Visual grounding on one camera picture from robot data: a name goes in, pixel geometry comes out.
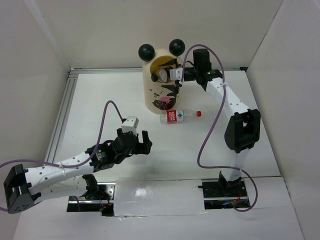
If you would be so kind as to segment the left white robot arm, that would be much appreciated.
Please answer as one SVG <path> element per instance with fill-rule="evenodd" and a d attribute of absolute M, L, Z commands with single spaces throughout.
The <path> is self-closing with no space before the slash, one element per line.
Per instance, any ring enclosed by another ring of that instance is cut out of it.
<path fill-rule="evenodd" d="M 152 145 L 145 130 L 139 142 L 137 134 L 118 129 L 114 140 L 96 144 L 58 164 L 31 168 L 15 165 L 3 182 L 6 212 L 21 213 L 43 201 L 65 196 L 92 200 L 100 192 L 94 173 L 111 169 L 133 155 L 148 155 Z"/>

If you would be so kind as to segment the red label clear bottle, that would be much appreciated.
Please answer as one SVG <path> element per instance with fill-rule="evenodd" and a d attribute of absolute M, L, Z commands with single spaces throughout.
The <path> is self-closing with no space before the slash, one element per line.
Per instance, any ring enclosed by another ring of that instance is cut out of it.
<path fill-rule="evenodd" d="M 199 110 L 163 110 L 159 115 L 161 124 L 181 124 L 196 121 L 202 116 L 202 112 Z"/>

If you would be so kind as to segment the black label black cap bottle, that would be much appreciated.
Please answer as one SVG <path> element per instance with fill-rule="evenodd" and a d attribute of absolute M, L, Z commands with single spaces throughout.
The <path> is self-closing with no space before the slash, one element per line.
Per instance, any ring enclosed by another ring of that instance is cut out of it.
<path fill-rule="evenodd" d="M 160 82 L 160 83 L 170 83 L 171 77 L 170 77 L 170 70 L 171 68 L 160 68 L 158 71 L 151 74 L 151 80 L 153 82 Z"/>

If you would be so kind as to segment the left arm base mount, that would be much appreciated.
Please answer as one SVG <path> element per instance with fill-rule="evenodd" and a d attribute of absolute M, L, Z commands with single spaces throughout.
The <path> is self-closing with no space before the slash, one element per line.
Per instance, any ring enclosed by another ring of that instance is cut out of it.
<path fill-rule="evenodd" d="M 85 192 L 80 196 L 70 196 L 68 213 L 101 213 L 104 217 L 113 217 L 115 186 L 113 182 L 97 182 L 93 174 L 83 175 Z"/>

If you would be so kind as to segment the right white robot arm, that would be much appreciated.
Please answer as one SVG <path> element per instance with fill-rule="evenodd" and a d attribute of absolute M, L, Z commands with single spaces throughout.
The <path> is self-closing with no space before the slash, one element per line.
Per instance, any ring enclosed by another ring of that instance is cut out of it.
<path fill-rule="evenodd" d="M 185 82 L 196 81 L 205 92 L 220 103 L 217 115 L 212 123 L 214 127 L 222 113 L 228 118 L 224 141 L 232 151 L 227 166 L 219 174 L 218 190 L 223 196 L 230 196 L 240 181 L 249 150 L 260 139 L 261 114 L 257 109 L 250 109 L 227 85 L 223 69 L 213 69 L 209 54 L 211 49 L 197 45 L 193 51 L 193 64 L 169 69 L 170 79 L 180 87 Z"/>

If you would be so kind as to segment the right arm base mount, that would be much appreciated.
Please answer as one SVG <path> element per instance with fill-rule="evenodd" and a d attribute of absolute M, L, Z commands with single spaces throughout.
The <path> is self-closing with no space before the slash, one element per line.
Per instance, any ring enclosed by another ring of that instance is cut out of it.
<path fill-rule="evenodd" d="M 244 210 L 251 206 L 241 177 L 227 182 L 220 172 L 218 179 L 202 180 L 197 188 L 202 190 L 205 210 L 233 209 L 234 206 L 238 210 Z"/>

